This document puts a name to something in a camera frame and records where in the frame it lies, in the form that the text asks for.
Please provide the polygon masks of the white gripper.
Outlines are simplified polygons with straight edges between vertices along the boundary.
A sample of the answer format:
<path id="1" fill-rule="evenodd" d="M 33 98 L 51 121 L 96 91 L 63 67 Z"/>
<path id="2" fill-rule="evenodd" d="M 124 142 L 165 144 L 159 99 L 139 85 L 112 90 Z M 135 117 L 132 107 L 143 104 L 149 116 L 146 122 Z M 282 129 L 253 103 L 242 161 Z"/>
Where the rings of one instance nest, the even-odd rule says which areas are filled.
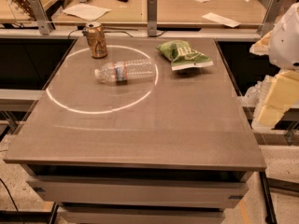
<path id="1" fill-rule="evenodd" d="M 269 91 L 256 118 L 262 127 L 274 128 L 292 105 L 299 101 L 299 73 L 294 71 L 299 69 L 299 3 L 291 5 L 272 32 L 255 42 L 249 52 L 259 56 L 268 54 L 271 64 L 290 69 L 281 70 L 271 79 Z"/>

